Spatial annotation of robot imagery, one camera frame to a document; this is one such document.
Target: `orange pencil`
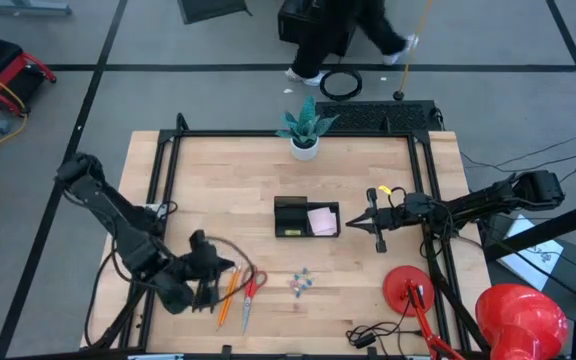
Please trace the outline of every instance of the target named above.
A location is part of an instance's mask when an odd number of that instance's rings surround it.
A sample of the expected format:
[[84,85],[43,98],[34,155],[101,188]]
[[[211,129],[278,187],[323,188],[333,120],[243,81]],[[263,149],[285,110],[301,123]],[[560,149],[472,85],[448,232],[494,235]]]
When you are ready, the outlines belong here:
[[[228,294],[232,293],[237,286],[237,280],[239,279],[239,273],[241,272],[241,266],[237,266],[237,270],[230,278],[230,283],[228,284]],[[219,313],[219,321],[217,322],[217,330],[221,328],[226,321],[226,316],[228,315],[228,309],[230,308],[230,303],[232,302],[232,296],[224,301],[224,305],[221,307],[221,312]]]

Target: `white sneaker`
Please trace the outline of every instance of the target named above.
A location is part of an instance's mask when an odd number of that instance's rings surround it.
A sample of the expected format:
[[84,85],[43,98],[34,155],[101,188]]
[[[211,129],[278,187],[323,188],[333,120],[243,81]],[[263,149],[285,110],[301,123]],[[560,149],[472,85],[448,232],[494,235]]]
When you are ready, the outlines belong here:
[[285,72],[286,77],[288,77],[288,80],[290,81],[294,81],[294,82],[301,82],[304,83],[308,86],[319,86],[319,84],[321,84],[321,79],[324,77],[324,73],[319,73],[319,75],[315,76],[314,78],[303,78],[297,74],[295,74],[294,71],[292,71],[291,68],[288,68],[288,70],[286,70]]
[[415,34],[409,35],[408,37],[406,37],[406,48],[392,55],[384,55],[384,65],[386,66],[395,65],[397,60],[399,60],[399,57],[403,54],[407,54],[408,52],[410,52],[410,50],[417,47],[417,43],[419,43],[419,37]]

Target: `wooden tabletop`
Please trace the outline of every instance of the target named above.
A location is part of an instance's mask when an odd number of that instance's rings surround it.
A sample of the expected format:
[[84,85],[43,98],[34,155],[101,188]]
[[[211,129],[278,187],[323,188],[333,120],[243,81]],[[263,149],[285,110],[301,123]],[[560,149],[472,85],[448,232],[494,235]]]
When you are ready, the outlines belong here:
[[[134,204],[143,204],[152,171],[158,132],[134,132],[119,191]],[[444,200],[468,192],[455,134],[431,133],[432,151]],[[164,155],[158,199],[170,149]],[[423,160],[423,150],[417,151]],[[421,161],[424,189],[429,191]],[[235,242],[251,260],[268,273],[268,282],[252,302],[248,329],[242,335],[243,293],[232,302],[226,323],[217,331],[220,306],[214,314],[189,309],[170,315],[157,299],[153,311],[149,352],[219,353],[232,345],[234,353],[366,354],[348,344],[345,332],[359,325],[399,320],[384,301],[384,276],[400,265],[424,271],[427,262],[419,254],[419,226],[385,232],[388,252],[375,252],[374,237],[343,227],[339,238],[277,239],[274,236],[273,199],[278,195],[308,196],[312,202],[338,201],[341,222],[359,216],[367,207],[369,187],[401,186],[414,192],[405,139],[322,138],[315,160],[292,158],[288,142],[275,137],[184,138],[175,174],[172,200],[179,211],[170,216],[165,242],[176,254],[189,251],[188,238],[196,229]],[[393,203],[402,201],[393,195]],[[380,206],[387,206],[380,192]],[[479,241],[474,225],[460,234]],[[243,263],[231,249],[216,244],[220,256]],[[490,287],[480,248],[453,240],[453,254],[462,300],[474,314],[479,295]],[[296,298],[288,282],[307,267],[313,287]],[[230,273],[221,278],[225,293]],[[98,338],[126,301],[128,284],[108,266],[99,283],[90,334]],[[451,342],[458,347],[454,313],[445,302]],[[134,326],[140,323],[141,310]],[[434,308],[427,313],[437,331]],[[413,318],[405,318],[403,330],[417,330]],[[136,336],[131,343],[136,344]],[[388,354],[398,354],[397,337],[383,338]],[[405,354],[427,354],[424,341],[402,335]]]

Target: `scissors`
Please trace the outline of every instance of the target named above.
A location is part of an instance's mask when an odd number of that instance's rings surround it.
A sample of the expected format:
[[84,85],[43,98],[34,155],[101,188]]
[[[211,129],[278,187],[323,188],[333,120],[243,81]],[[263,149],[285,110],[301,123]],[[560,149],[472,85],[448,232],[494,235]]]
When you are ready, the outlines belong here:
[[265,271],[258,271],[255,267],[254,269],[247,268],[244,271],[244,276],[241,278],[242,281],[250,279],[252,272],[252,280],[248,285],[246,285],[246,299],[244,300],[244,320],[243,320],[243,332],[246,333],[246,327],[248,326],[248,318],[250,317],[250,305],[252,303],[252,298],[255,297],[255,293],[262,287],[266,280],[268,280],[268,274]]

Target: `lamp base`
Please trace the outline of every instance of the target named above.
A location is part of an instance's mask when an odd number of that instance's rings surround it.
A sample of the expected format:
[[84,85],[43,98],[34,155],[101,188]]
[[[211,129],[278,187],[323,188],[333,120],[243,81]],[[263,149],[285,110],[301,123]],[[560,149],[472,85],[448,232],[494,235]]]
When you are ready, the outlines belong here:
[[408,281],[422,287],[422,308],[424,313],[428,312],[435,301],[435,288],[432,286],[428,275],[414,266],[399,266],[386,275],[383,285],[386,303],[399,314],[415,316],[415,309],[412,306],[408,306],[409,300],[406,292],[406,283]]

